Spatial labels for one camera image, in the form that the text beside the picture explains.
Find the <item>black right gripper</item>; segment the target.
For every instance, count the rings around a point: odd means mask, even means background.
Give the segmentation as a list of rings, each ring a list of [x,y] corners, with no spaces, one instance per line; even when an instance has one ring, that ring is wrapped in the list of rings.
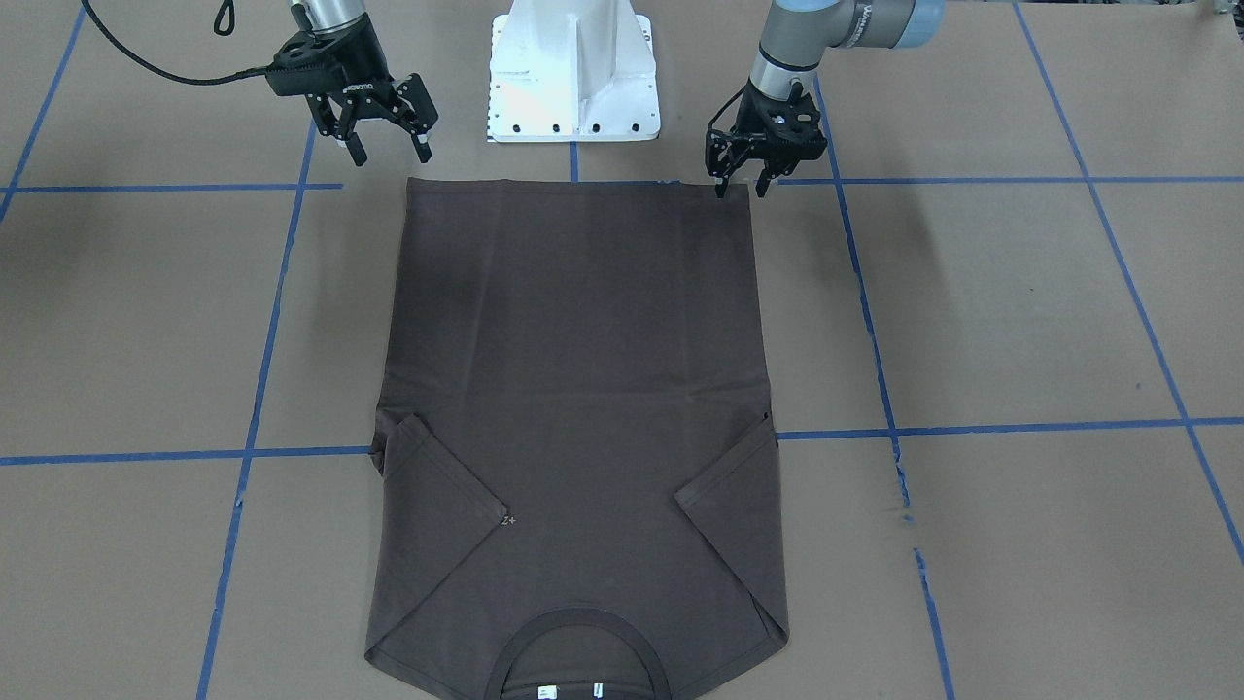
[[[409,134],[419,163],[432,159],[430,131],[439,117],[435,104],[420,75],[393,83],[369,17],[326,34],[294,35],[267,65],[267,85],[277,96],[310,94],[317,132],[345,147],[356,167],[368,160],[356,133],[360,104],[355,93],[364,92],[388,99],[388,114]],[[343,93],[338,114],[332,99],[337,93]]]

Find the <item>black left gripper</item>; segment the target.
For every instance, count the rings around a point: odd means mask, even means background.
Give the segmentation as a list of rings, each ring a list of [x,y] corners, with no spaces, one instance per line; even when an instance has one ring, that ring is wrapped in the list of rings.
[[[707,174],[717,198],[726,195],[731,177],[748,162],[761,163],[755,193],[763,199],[774,179],[825,155],[829,140],[820,121],[812,94],[801,86],[782,99],[743,86],[707,126]]]

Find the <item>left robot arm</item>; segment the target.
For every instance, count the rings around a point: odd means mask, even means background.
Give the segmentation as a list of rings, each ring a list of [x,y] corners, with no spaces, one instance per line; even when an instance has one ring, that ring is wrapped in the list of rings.
[[[814,101],[825,53],[916,48],[943,17],[943,1],[773,1],[746,83],[707,126],[704,164],[715,195],[726,196],[748,162],[763,164],[755,193],[764,196],[775,179],[825,154],[829,139]]]

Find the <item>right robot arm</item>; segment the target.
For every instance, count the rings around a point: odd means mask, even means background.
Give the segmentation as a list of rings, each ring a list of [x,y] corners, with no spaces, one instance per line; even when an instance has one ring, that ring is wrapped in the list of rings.
[[[262,76],[277,96],[305,98],[318,134],[367,162],[356,126],[387,121],[409,134],[422,163],[430,162],[438,111],[419,75],[396,80],[362,1],[294,1],[299,31],[274,53]]]

